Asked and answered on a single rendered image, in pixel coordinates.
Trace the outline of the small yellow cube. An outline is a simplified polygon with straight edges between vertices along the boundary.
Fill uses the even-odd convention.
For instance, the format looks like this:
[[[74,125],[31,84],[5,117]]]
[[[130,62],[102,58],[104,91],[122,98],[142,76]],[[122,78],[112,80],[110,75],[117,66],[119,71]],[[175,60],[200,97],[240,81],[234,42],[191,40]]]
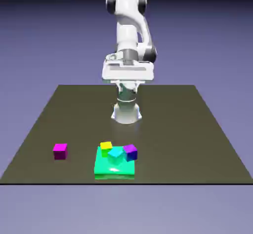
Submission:
[[[111,141],[104,141],[100,143],[101,155],[102,157],[107,157],[108,152],[113,148]]]

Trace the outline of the small magenta cube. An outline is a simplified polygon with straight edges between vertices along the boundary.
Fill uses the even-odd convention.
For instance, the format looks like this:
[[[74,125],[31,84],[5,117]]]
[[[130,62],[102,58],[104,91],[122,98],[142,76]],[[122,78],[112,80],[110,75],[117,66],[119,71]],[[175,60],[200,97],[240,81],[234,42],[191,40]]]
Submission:
[[[66,143],[56,143],[53,147],[53,156],[55,160],[65,160],[68,155]]]

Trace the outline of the large green box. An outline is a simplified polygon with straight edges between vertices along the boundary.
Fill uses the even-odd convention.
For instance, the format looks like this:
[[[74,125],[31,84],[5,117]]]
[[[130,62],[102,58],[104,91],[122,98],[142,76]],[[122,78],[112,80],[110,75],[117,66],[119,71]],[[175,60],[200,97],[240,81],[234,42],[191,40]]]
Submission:
[[[96,159],[94,163],[94,176],[96,180],[109,179],[134,179],[135,175],[135,161],[126,161],[124,152],[124,159],[119,165],[111,164],[107,157],[102,157],[101,149],[98,146],[96,152]]]

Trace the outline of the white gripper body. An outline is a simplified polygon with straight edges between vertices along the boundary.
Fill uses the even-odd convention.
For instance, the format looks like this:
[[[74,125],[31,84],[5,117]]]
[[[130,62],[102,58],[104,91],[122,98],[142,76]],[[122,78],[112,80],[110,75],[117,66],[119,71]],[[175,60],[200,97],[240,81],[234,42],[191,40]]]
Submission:
[[[122,60],[105,60],[102,79],[110,81],[151,81],[154,79],[154,64],[134,60],[133,65],[125,65]]]

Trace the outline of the small purple cube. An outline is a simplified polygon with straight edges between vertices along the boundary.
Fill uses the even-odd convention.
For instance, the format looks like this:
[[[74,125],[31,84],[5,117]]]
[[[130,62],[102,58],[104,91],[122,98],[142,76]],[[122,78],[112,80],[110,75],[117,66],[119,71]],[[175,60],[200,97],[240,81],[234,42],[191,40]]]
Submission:
[[[125,152],[127,162],[137,160],[138,151],[133,144],[124,145],[123,150]]]

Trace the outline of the small cyan cube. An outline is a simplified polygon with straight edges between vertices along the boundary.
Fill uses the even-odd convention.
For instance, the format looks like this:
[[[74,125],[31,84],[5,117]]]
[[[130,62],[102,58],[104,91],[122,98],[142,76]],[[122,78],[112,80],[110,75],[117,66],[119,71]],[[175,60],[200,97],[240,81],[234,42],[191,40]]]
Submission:
[[[122,146],[114,146],[109,152],[108,152],[108,161],[111,164],[119,165],[123,159],[124,159],[124,149]]]

